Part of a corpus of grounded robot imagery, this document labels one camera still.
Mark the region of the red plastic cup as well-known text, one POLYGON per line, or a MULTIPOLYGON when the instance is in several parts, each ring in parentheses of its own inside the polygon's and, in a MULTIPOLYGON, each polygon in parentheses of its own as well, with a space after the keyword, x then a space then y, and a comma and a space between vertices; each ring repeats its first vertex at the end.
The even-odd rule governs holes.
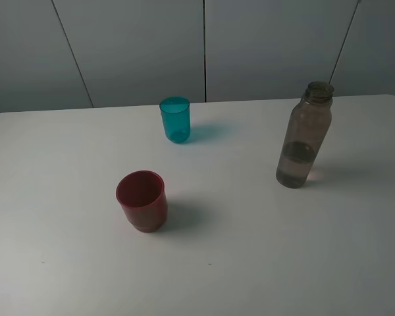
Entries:
POLYGON ((126 175, 116 188, 116 199, 130 224, 140 232, 155 232, 167 220, 165 183, 153 171, 126 175))

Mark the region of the teal translucent plastic cup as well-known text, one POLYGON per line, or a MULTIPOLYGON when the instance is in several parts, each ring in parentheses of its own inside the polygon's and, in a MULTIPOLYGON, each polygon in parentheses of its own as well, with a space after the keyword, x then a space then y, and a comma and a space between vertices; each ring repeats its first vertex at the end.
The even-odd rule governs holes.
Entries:
POLYGON ((170 97, 159 105, 165 136, 181 144, 190 137, 190 102, 183 97, 170 97))

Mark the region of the brown translucent water bottle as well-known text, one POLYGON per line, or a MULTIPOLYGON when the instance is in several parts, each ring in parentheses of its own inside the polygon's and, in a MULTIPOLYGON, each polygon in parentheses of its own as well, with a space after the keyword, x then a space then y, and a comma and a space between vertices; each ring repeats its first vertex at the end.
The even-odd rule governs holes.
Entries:
POLYGON ((333 93, 329 83, 312 82, 293 108, 276 169, 283 186, 296 189, 305 184, 332 122, 333 93))

